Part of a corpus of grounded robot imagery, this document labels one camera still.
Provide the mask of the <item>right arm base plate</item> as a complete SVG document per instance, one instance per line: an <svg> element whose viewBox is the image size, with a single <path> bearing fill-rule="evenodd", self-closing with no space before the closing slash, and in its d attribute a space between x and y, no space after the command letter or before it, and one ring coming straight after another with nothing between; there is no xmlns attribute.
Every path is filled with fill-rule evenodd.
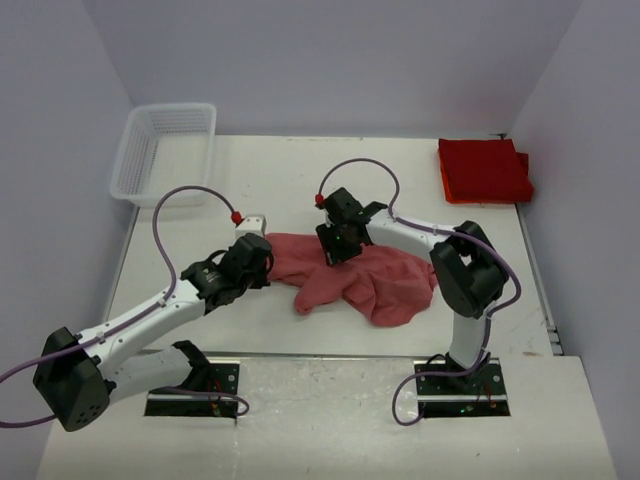
<svg viewBox="0 0 640 480"><path fill-rule="evenodd" d="M502 368L497 358L466 377L438 377L423 372L453 369L442 355L418 361L414 370L419 413L423 419L508 417L511 415Z"/></svg>

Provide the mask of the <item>pink t shirt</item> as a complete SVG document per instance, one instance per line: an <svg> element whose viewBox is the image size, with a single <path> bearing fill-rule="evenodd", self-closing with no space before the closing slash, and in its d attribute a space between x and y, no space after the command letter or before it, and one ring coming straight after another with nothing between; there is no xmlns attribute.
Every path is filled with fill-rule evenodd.
<svg viewBox="0 0 640 480"><path fill-rule="evenodd" d="M266 239L274 256L269 279L298 289L293 305L301 315L343 300L376 327L398 327L430 307L438 285L428 261L395 248L368 246L330 266L313 235L270 233Z"/></svg>

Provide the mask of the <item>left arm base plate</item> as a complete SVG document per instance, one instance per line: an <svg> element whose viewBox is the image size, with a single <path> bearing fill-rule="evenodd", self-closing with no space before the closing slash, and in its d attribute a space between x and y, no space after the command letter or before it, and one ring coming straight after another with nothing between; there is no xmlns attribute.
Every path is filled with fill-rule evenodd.
<svg viewBox="0 0 640 480"><path fill-rule="evenodd" d="M168 389L153 390L147 395L144 416L237 420L246 409L233 398L238 395L240 361L231 358L209 358L209 361L207 373L180 386L180 389L205 392L205 395L182 395Z"/></svg>

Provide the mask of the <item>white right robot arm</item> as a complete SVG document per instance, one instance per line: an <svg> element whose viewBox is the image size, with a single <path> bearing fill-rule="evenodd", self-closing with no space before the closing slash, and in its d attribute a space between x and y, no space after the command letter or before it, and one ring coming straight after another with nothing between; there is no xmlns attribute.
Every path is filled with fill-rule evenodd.
<svg viewBox="0 0 640 480"><path fill-rule="evenodd" d="M384 203L362 205L344 188L327 197L316 194L315 206L325 213L316 234L330 266L361 255L366 246L392 247L430 262L454 314L447 383L459 393L477 386L487 357L489 312L509 279L482 228L470 221L438 227L402 219Z"/></svg>

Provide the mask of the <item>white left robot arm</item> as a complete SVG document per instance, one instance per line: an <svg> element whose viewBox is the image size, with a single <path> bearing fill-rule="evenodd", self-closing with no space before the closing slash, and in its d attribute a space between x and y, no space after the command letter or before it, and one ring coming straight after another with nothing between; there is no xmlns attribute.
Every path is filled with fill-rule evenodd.
<svg viewBox="0 0 640 480"><path fill-rule="evenodd" d="M227 250L195 262L151 300L102 326L47 338L33 383L67 432L95 421L112 404L152 390L193 395L211 372L191 341L154 354L144 348L174 329L233 303L249 289L268 286L271 244L247 233Z"/></svg>

